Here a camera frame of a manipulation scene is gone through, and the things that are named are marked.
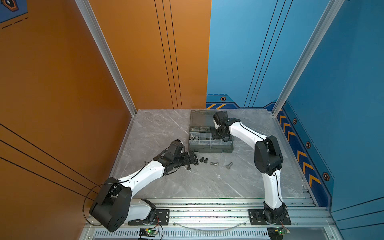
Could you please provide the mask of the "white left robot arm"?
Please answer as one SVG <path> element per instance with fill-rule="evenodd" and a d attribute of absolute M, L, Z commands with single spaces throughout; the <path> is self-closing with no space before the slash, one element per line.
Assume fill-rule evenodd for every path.
<path fill-rule="evenodd" d="M 119 229 L 126 221 L 142 221 L 157 225 L 157 207 L 147 199 L 135 200 L 134 196 L 144 187 L 178 171 L 180 167 L 198 165 L 196 154 L 186 151 L 180 140 L 174 140 L 138 171 L 126 177 L 108 178 L 93 201 L 89 214 L 109 232 Z"/>

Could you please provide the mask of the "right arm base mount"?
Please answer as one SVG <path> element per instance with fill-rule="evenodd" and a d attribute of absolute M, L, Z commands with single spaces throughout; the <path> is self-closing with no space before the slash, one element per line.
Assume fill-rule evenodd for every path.
<path fill-rule="evenodd" d="M 263 209 L 249 209 L 248 214 L 251 225 L 289 226 L 292 224 L 288 207 L 284 203 L 277 209 L 272 209 L 264 203 Z"/>

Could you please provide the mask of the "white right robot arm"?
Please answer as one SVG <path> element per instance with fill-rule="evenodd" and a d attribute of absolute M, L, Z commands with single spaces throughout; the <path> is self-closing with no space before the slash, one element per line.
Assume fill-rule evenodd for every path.
<path fill-rule="evenodd" d="M 284 158 L 277 138 L 258 133 L 241 120 L 229 118 L 223 111 L 216 112 L 213 119 L 219 138 L 237 137 L 254 150 L 254 163 L 264 181 L 264 215 L 271 221 L 284 215 L 287 208 L 282 199 L 280 180 Z"/>

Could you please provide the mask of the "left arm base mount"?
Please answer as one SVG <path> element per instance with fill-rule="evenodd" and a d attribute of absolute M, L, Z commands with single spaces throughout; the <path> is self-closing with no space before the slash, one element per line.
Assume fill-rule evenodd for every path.
<path fill-rule="evenodd" d="M 170 220 L 169 209 L 158 209 L 147 199 L 133 199 L 129 208 L 126 222 L 129 226 L 167 226 Z"/>

